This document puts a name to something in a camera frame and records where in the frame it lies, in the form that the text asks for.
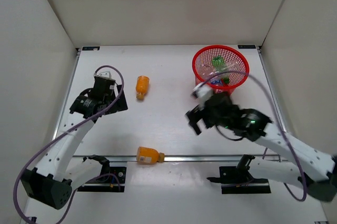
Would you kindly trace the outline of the orange juice bottle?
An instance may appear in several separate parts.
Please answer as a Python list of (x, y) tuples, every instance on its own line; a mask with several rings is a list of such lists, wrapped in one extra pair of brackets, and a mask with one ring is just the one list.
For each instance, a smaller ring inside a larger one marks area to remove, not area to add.
[(136, 161), (140, 164), (151, 165), (164, 162), (165, 154), (153, 148), (138, 147)]
[(136, 83), (136, 98), (143, 100), (148, 92), (150, 79), (147, 76), (139, 76)]

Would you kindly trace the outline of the dark label sticker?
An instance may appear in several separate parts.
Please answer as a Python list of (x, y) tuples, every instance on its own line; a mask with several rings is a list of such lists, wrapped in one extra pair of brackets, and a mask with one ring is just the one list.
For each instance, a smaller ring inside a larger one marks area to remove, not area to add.
[(255, 45), (238, 45), (238, 49), (256, 49)]
[(82, 47), (82, 51), (97, 51), (100, 50), (99, 46), (84, 46)]

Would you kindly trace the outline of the dark label sticker right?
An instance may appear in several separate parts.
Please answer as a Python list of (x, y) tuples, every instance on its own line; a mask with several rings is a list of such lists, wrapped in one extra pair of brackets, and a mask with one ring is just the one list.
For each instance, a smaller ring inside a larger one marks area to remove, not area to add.
[(238, 45), (238, 49), (256, 49), (255, 45)]

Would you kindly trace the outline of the green plastic soda bottle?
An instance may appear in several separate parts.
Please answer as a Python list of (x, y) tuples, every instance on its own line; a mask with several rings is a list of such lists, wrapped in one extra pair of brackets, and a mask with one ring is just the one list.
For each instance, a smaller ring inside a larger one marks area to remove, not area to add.
[[(227, 71), (227, 65), (224, 61), (224, 58), (221, 56), (216, 56), (211, 61), (212, 66), (214, 68), (214, 74), (221, 73)], [(222, 78), (224, 82), (224, 86), (228, 85), (230, 80), (228, 74), (218, 75), (216, 77)]]

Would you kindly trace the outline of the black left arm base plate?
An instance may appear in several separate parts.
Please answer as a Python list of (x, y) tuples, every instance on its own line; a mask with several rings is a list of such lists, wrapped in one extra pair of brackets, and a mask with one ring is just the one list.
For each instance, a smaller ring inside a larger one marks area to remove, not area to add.
[(99, 179), (90, 180), (88, 183), (78, 188), (79, 192), (115, 192), (122, 193), (125, 190), (127, 163), (110, 163), (109, 173), (114, 176), (106, 176)]

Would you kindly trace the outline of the large clear plastic bottle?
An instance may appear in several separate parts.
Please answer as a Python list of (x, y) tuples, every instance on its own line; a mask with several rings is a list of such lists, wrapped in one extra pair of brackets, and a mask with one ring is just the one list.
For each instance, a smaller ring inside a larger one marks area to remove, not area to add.
[(200, 76), (203, 78), (209, 78), (217, 73), (240, 70), (240, 64), (237, 60), (231, 60), (229, 62), (213, 62), (210, 64), (203, 64), (200, 72)]

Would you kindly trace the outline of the red mesh plastic bin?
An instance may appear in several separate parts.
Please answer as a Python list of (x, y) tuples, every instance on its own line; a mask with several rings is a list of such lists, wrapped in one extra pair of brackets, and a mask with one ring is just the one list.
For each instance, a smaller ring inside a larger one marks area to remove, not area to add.
[(247, 80), (247, 74), (250, 72), (250, 67), (246, 58), (236, 49), (224, 45), (210, 45), (200, 49), (192, 59), (192, 69), (195, 75), (195, 84), (203, 82), (207, 78), (200, 76), (203, 64), (210, 64), (216, 56), (224, 58), (225, 62), (237, 60), (240, 64), (240, 70), (229, 70), (217, 73), (211, 76), (211, 79), (222, 74), (228, 74), (229, 84), (226, 86), (215, 86), (208, 82), (207, 84), (213, 88), (216, 93), (228, 92), (233, 93), (235, 89), (241, 86)]

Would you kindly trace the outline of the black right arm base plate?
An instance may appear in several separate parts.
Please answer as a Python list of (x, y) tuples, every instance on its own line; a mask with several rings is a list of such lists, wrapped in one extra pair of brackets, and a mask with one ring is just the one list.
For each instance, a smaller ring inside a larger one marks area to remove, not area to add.
[(254, 159), (252, 155), (243, 155), (236, 166), (220, 166), (219, 177), (207, 177), (207, 180), (221, 184), (223, 195), (270, 194), (269, 181), (264, 178), (254, 178), (249, 173), (249, 165)]

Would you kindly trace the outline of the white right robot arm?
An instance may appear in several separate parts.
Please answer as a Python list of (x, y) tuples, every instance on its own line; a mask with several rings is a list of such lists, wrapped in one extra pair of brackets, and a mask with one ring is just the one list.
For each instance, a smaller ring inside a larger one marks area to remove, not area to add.
[(232, 131), (235, 136), (231, 141), (247, 139), (287, 159), (287, 162), (276, 162), (245, 154), (223, 183), (230, 183), (237, 175), (240, 183), (268, 179), (292, 185), (322, 202), (331, 202), (336, 197), (335, 156), (280, 131), (265, 114), (255, 109), (241, 109), (226, 93), (193, 91), (192, 96), (199, 103), (186, 117), (197, 135), (202, 132), (197, 124), (201, 120), (206, 128), (223, 127)]

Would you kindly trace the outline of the dark label sticker left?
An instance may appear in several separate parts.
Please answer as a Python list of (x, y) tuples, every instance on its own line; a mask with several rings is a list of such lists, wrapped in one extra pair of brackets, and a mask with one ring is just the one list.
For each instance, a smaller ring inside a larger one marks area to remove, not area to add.
[(100, 50), (99, 46), (84, 46), (82, 47), (82, 51), (97, 51)]

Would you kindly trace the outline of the aluminium table left rail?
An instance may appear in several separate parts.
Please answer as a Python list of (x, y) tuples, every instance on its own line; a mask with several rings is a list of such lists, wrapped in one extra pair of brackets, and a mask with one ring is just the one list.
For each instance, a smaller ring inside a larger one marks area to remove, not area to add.
[(79, 57), (82, 51), (81, 47), (76, 47), (75, 49), (76, 49), (76, 55), (74, 57), (74, 61), (70, 64), (69, 71), (67, 72), (65, 76), (65, 80), (62, 85), (61, 104), (57, 111), (57, 120), (55, 123), (53, 133), (51, 135), (51, 141), (54, 140), (58, 136), (59, 131), (62, 128), (61, 124), (63, 123), (63, 117), (64, 117), (64, 113), (66, 110), (66, 104), (67, 104), (68, 97), (70, 94), (70, 90), (71, 90), (71, 86), (73, 83), (76, 68), (78, 65)]

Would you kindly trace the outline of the blue label water bottle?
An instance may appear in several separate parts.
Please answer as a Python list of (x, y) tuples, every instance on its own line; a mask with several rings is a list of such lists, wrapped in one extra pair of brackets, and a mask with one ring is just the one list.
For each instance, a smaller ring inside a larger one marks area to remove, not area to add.
[(215, 85), (215, 86), (223, 86), (224, 82), (222, 78), (214, 77), (210, 80), (210, 84)]

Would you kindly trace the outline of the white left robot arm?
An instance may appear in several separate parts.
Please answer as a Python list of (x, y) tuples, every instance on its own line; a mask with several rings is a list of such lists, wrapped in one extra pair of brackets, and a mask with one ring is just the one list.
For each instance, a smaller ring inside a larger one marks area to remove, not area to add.
[(108, 76), (95, 76), (94, 86), (82, 91), (70, 106), (64, 126), (65, 136), (53, 144), (32, 169), (26, 169), (21, 182), (27, 195), (54, 209), (63, 208), (71, 193), (94, 178), (99, 182), (109, 179), (111, 170), (107, 158), (98, 155), (84, 157), (69, 168), (69, 163), (100, 116), (127, 110), (122, 86)]

